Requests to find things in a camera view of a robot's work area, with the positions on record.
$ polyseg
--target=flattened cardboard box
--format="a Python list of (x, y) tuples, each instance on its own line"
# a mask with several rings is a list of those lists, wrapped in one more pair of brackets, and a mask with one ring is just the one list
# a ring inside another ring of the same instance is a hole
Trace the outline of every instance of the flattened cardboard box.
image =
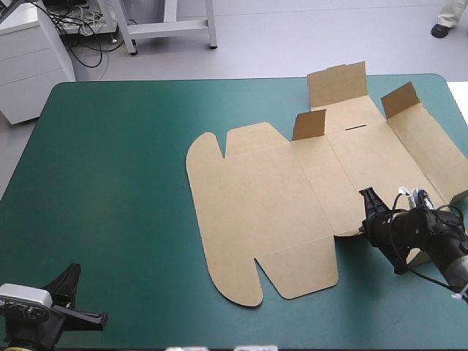
[(262, 123), (230, 130), (225, 158), (211, 133), (187, 154), (209, 273), (245, 306), (263, 299), (255, 261), (285, 298), (337, 283), (333, 235), (358, 233), (360, 189), (392, 203), (399, 186), (421, 186), (436, 204), (468, 189), (468, 160), (411, 83), (382, 99), (388, 120), (367, 94), (364, 63), (308, 83), (315, 108), (297, 117), (292, 142)]

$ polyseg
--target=metal table frame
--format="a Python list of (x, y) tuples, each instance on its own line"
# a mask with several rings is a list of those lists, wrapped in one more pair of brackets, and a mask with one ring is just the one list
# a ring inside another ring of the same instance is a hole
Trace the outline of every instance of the metal table frame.
[(178, 0), (165, 0), (164, 21), (161, 23), (131, 24), (122, 0), (109, 0), (116, 14), (116, 21), (125, 46), (133, 56), (137, 52), (137, 39), (177, 37), (187, 34), (209, 34), (210, 48), (216, 49), (213, 0), (205, 0), (206, 19), (177, 21)]

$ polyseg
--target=green table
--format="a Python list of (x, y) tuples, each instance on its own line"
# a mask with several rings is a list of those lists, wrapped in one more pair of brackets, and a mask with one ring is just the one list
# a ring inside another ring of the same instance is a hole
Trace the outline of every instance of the green table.
[[(468, 155), (467, 125), (440, 76), (371, 76), (369, 90), (381, 108), (409, 80)], [(0, 202), (0, 282), (40, 287), (82, 264), (78, 307), (110, 320), (104, 333), (65, 333), (62, 347), (468, 347), (468, 306), (394, 275), (363, 238), (336, 240), (334, 288), (287, 301), (260, 273), (265, 299), (254, 309), (216, 291), (187, 149), (204, 131), (224, 148), (229, 129), (260, 121), (291, 137), (307, 109), (304, 78), (60, 84)], [(419, 269), (441, 279), (432, 264)]]

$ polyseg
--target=black shoe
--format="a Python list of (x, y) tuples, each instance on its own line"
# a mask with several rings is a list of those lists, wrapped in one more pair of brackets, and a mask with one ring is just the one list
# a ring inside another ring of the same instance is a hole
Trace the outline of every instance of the black shoe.
[(431, 34), (436, 38), (445, 38), (450, 31), (450, 27), (443, 26), (441, 24), (436, 24), (432, 27)]

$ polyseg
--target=person's leg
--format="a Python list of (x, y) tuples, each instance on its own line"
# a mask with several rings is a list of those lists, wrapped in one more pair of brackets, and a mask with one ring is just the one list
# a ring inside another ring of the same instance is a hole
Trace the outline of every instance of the person's leg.
[(447, 3), (440, 11), (437, 23), (441, 26), (452, 28), (460, 21), (460, 17), (467, 4), (468, 0), (447, 0)]
[(446, 37), (450, 28), (454, 27), (467, 7), (468, 0), (446, 0), (445, 6), (437, 17), (437, 24), (431, 33), (436, 38)]

